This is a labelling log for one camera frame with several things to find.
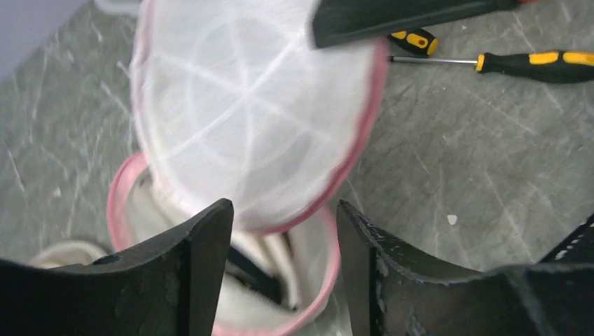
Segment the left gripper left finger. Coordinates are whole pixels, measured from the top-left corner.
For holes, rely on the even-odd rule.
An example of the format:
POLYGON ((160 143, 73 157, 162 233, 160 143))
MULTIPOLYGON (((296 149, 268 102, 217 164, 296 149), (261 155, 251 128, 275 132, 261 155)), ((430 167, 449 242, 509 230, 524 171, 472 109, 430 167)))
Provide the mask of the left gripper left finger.
POLYGON ((90 265, 2 260, 1 334, 210 335, 232 221, 232 203, 220 199, 90 265))

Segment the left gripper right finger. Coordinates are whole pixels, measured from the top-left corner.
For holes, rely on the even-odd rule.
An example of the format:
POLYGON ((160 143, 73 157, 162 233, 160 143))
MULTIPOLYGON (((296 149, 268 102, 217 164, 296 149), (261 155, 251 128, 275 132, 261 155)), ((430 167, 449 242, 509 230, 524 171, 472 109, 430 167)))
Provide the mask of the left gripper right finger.
POLYGON ((337 224, 354 335, 593 334, 593 264, 478 272, 415 248, 346 201, 337 224))

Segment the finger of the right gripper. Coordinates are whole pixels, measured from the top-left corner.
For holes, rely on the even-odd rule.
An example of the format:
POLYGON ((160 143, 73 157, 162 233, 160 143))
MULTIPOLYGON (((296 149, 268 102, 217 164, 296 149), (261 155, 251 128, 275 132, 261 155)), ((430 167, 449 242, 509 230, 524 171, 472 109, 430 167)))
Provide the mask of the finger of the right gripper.
POLYGON ((312 34, 318 48, 327 48, 519 5, 514 0, 323 0, 312 19, 312 34))

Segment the white black bra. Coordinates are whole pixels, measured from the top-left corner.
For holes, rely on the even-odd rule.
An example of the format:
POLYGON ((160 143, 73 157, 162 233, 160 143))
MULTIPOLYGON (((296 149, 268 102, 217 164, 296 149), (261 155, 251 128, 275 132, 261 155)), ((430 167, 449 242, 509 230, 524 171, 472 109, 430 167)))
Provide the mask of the white black bra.
POLYGON ((303 296, 287 234, 232 233, 225 274, 284 309, 296 311, 301 306, 303 296))

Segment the white mesh laundry bag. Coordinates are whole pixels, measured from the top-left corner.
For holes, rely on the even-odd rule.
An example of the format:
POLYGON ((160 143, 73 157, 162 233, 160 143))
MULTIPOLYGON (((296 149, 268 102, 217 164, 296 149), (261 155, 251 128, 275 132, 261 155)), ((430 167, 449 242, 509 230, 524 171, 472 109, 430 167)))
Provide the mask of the white mesh laundry bag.
POLYGON ((56 268, 68 265, 90 265, 107 256, 99 245, 83 240, 66 240, 41 250, 30 261, 30 265, 40 268, 56 268))

